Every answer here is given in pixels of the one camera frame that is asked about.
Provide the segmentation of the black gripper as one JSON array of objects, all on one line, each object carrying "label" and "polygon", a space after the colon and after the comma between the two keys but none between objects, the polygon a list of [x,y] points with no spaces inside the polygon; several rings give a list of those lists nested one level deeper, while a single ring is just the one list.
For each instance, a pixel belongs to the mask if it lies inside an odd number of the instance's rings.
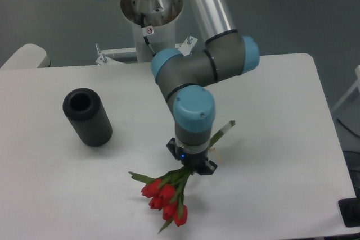
[{"label": "black gripper", "polygon": [[213,175],[218,167],[208,158],[209,142],[199,146],[188,146],[177,138],[171,138],[166,147],[177,161],[191,170],[192,174]]}]

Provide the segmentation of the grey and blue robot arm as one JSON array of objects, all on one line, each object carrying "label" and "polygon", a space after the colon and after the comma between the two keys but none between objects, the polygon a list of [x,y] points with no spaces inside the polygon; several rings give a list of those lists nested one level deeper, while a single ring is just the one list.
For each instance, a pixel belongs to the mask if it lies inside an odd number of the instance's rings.
[{"label": "grey and blue robot arm", "polygon": [[225,0],[190,0],[205,49],[176,47],[175,23],[183,0],[121,0],[132,27],[138,62],[149,62],[175,122],[167,147],[191,172],[212,175],[208,159],[215,102],[206,86],[254,70],[260,53],[253,38],[240,36]]}]

